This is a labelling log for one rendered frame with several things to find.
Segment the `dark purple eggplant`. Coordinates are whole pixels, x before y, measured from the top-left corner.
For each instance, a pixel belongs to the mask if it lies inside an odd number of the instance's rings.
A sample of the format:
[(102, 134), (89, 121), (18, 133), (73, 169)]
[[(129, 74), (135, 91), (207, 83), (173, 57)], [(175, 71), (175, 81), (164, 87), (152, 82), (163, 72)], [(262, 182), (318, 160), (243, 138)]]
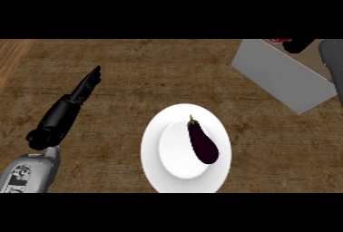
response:
[(219, 149), (211, 138), (206, 135), (194, 116), (189, 116), (188, 133), (197, 158), (203, 163), (213, 164), (219, 159)]

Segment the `white plate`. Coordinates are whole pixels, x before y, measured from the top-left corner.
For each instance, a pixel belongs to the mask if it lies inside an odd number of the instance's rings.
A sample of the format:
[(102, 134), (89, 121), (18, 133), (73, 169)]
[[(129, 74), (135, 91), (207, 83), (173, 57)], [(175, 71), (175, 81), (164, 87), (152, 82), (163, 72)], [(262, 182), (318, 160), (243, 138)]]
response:
[[(203, 132), (219, 149), (213, 164), (194, 154), (188, 121), (200, 122)], [(201, 106), (180, 103), (164, 108), (149, 121), (141, 142), (141, 163), (158, 192), (216, 192), (229, 174), (232, 146), (226, 129)]]

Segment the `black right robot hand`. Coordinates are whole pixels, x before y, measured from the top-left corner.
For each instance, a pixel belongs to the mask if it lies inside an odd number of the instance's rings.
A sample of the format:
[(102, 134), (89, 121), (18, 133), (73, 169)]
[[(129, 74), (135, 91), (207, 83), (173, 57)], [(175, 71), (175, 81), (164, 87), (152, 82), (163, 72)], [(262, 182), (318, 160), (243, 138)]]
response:
[(290, 42), (282, 43), (284, 50), (288, 53), (302, 53), (313, 41), (313, 38), (291, 39)]

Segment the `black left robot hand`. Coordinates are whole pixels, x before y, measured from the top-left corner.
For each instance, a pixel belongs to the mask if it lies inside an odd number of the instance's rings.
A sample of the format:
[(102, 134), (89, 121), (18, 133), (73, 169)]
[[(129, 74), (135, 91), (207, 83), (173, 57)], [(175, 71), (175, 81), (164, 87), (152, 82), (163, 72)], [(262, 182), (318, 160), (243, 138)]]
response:
[(78, 83), (75, 90), (53, 103), (36, 129), (25, 139), (34, 150), (44, 150), (61, 144), (73, 127), (83, 103), (87, 101), (95, 86), (101, 82), (101, 66), (96, 66)]

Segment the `grey box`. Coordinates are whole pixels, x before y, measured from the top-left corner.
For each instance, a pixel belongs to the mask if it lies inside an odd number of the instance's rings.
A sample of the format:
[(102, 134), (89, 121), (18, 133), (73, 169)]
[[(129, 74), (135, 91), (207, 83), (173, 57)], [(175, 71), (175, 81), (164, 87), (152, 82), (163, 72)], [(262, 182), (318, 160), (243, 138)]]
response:
[(244, 39), (232, 66), (302, 114), (336, 96), (334, 84), (262, 39)]

